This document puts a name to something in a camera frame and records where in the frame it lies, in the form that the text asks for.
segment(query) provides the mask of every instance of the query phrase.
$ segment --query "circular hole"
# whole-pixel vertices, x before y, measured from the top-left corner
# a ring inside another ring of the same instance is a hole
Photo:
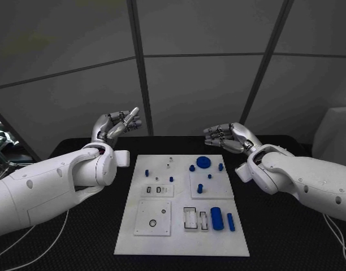
[[[154,227],[156,221],[153,219],[150,220],[149,225],[150,225],[150,227]]]

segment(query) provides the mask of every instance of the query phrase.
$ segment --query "white cable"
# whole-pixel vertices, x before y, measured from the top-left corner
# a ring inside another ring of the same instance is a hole
[[[56,239],[53,240],[53,243],[50,244],[50,246],[49,246],[47,249],[44,250],[44,252],[42,253],[42,255],[40,255],[33,261],[30,261],[30,262],[27,262],[26,264],[20,265],[20,266],[17,266],[17,267],[13,267],[13,268],[10,268],[10,269],[7,269],[7,270],[4,270],[4,271],[13,271],[13,270],[16,270],[16,269],[18,269],[18,268],[23,268],[24,266],[27,266],[29,264],[31,264],[33,262],[36,262],[36,261],[40,259],[40,257],[46,254],[46,252],[50,250],[50,248],[52,248],[53,244],[56,243],[56,240],[57,240],[57,238],[59,238],[59,236],[60,236],[62,230],[65,229],[65,223],[66,223],[68,211],[66,211],[66,214],[65,214],[65,221],[63,221],[63,223],[62,223],[62,227],[60,227],[59,234],[56,235]]]
[[[30,261],[30,262],[27,262],[26,264],[20,265],[20,266],[17,266],[17,267],[14,267],[14,268],[10,268],[10,269],[7,269],[7,270],[4,270],[4,271],[13,271],[13,270],[16,270],[16,269],[18,269],[18,268],[23,268],[24,266],[27,266],[29,264],[31,264],[34,261],[37,261],[37,260],[40,259],[40,257],[46,254],[46,252],[50,250],[50,248],[52,248],[53,244],[56,243],[56,240],[57,240],[57,238],[59,238],[59,236],[60,236],[62,230],[65,229],[65,223],[66,223],[66,218],[68,218],[68,212],[69,212],[69,210],[66,211],[66,214],[65,214],[65,221],[63,221],[63,223],[62,223],[60,231],[59,231],[59,233],[57,233],[57,235],[56,235],[56,238],[55,238],[55,240],[53,240],[53,243],[50,244],[50,246],[49,246],[47,249],[44,250],[44,252],[42,253],[42,255],[40,255],[33,261]],[[17,242],[18,242],[18,241],[23,239],[23,237],[29,234],[29,232],[33,230],[33,228],[34,228],[34,226],[27,230],[27,232],[21,235],[20,239],[18,239],[18,240],[17,240],[17,241],[5,248],[5,250],[3,250],[3,252],[0,253],[0,256],[1,256],[1,254],[5,253],[7,250],[17,244]]]
[[[339,228],[337,227],[337,225],[335,225],[332,219],[329,218],[329,216],[325,215],[325,214],[322,214],[322,216],[324,216],[325,223],[328,224],[329,230],[331,230],[331,232],[334,233],[334,236],[335,236],[335,238],[337,238],[337,240],[338,240],[338,242],[339,242],[339,244],[341,244],[341,246],[342,246],[342,256],[344,256],[344,259],[346,259],[346,243],[344,243],[344,236],[342,236],[342,233],[341,233]],[[337,233],[334,232],[334,229],[331,228],[331,225],[329,225],[326,219],[329,220],[331,224],[334,225],[334,227],[335,227],[335,229],[337,229],[337,231],[338,231],[339,237],[338,237]]]
[[[34,226],[26,231],[26,233],[21,235],[20,239],[1,251],[0,256],[3,253],[7,252],[7,250],[18,243],[18,241],[23,239],[23,237],[29,234],[29,232],[33,230]]]

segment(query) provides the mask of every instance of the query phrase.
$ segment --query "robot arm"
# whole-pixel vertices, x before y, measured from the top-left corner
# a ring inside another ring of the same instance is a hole
[[[111,147],[118,135],[140,126],[137,112],[134,108],[101,115],[92,142],[81,150],[16,170],[0,180],[0,235],[47,221],[111,184],[117,167],[128,166],[128,152]],[[75,186],[86,188],[75,191]]]
[[[279,146],[261,145],[248,129],[237,123],[211,127],[204,133],[205,144],[247,155],[245,163],[235,169],[243,182],[253,180],[270,195],[279,191],[289,193],[302,205],[346,221],[342,165],[295,157]]]

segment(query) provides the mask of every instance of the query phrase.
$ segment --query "table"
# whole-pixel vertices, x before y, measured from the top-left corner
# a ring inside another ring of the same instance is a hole
[[[285,136],[258,136],[263,144],[305,151]],[[52,157],[78,150],[89,139],[63,140]],[[322,215],[286,193],[267,195],[254,182],[243,183],[234,168],[244,155],[202,144],[202,137],[125,137],[115,150],[130,151],[130,167],[117,169],[112,184],[69,210],[62,236],[43,258],[21,270],[346,270],[341,246]],[[231,180],[250,257],[112,255],[137,154],[221,154]],[[0,270],[31,261],[49,247],[65,215],[39,225],[0,257]],[[346,238],[346,222],[335,221]],[[0,252],[26,230],[0,237]]]

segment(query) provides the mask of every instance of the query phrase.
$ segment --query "blue block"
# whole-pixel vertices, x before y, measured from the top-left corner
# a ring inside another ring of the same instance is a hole
[[[205,156],[199,156],[196,159],[195,159],[195,164],[199,168],[208,168],[211,166],[211,160],[208,157]]]
[[[230,227],[230,231],[235,231],[235,227],[234,227],[234,221],[232,221],[232,215],[231,215],[231,213],[227,213],[227,221],[228,221],[228,227]]]
[[[201,194],[202,193],[202,184],[199,183],[199,185],[196,186],[196,192]]]
[[[212,207],[211,208],[211,219],[212,219],[212,229],[214,230],[222,230],[224,225],[222,225],[219,207]]]

